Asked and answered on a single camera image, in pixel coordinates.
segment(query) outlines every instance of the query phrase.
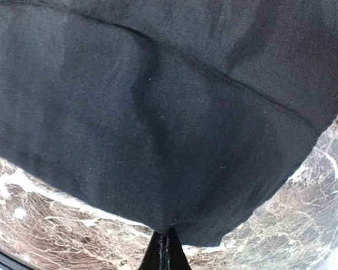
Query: dark fabric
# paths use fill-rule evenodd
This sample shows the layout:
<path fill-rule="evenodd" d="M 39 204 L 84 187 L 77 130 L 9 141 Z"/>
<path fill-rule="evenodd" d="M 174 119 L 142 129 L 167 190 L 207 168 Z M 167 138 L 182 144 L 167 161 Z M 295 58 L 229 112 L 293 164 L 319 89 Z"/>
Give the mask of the dark fabric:
<path fill-rule="evenodd" d="M 338 1 L 0 3 L 0 155 L 182 244 L 219 244 L 337 112 Z"/>

